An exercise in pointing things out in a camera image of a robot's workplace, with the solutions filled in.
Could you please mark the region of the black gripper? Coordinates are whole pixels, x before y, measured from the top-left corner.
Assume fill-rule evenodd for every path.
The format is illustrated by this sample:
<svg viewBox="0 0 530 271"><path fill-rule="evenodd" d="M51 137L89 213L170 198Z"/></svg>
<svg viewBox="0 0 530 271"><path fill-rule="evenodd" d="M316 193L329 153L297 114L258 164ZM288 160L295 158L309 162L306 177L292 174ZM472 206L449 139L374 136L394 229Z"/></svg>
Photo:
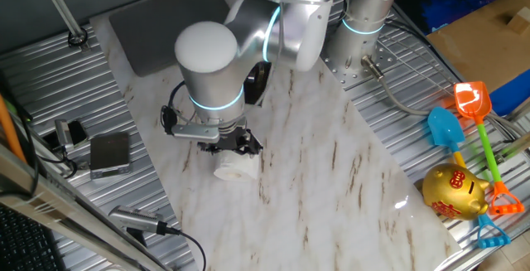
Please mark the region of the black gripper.
<svg viewBox="0 0 530 271"><path fill-rule="evenodd" d="M258 155L263 146L253 135L252 131L243 127L236 127L230 133L220 134L216 143L198 142L197 147L202 152L216 154L222 150L240 149L243 154Z"/></svg>

